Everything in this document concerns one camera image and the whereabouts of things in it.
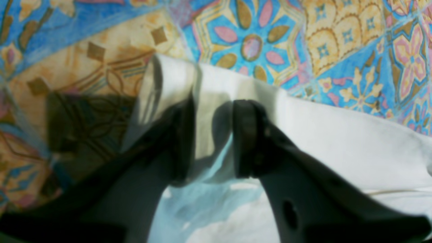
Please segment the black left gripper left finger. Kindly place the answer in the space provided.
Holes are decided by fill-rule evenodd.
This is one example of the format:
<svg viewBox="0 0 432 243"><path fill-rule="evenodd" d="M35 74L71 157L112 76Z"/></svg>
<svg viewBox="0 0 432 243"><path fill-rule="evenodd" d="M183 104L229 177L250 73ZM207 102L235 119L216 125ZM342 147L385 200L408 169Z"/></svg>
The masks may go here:
<svg viewBox="0 0 432 243"><path fill-rule="evenodd" d="M168 186L194 161L191 98L169 107L127 151L55 200L1 217L1 233L25 243L139 243Z"/></svg>

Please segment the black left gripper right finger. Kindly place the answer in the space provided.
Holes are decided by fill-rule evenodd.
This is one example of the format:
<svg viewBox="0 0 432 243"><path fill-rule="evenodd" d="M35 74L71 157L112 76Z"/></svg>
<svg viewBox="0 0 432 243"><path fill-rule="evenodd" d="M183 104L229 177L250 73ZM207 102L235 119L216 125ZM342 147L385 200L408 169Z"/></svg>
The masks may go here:
<svg viewBox="0 0 432 243"><path fill-rule="evenodd" d="M253 100L233 102L237 178L256 178L268 197L282 243L420 243L425 216L372 200L300 150Z"/></svg>

